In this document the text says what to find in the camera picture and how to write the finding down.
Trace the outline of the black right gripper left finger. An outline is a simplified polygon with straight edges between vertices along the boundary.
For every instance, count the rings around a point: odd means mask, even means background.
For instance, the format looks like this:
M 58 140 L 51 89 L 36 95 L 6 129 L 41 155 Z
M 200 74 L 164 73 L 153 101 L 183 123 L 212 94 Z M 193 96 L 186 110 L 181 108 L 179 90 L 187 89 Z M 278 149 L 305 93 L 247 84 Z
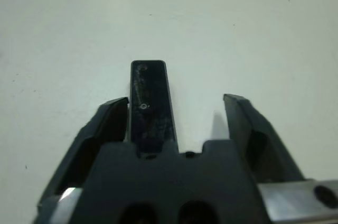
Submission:
M 61 195 L 67 188 L 80 188 L 106 143 L 122 142 L 126 136 L 128 98 L 110 100 L 99 106 L 94 116 L 83 126 L 56 169 L 38 202 Z

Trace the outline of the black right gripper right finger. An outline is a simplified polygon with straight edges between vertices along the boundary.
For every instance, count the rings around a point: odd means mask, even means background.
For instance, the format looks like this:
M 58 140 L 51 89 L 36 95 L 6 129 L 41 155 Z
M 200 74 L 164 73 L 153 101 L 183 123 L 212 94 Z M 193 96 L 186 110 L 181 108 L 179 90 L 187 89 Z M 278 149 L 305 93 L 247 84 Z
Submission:
M 305 178 L 272 124 L 245 97 L 225 94 L 229 136 L 258 183 Z

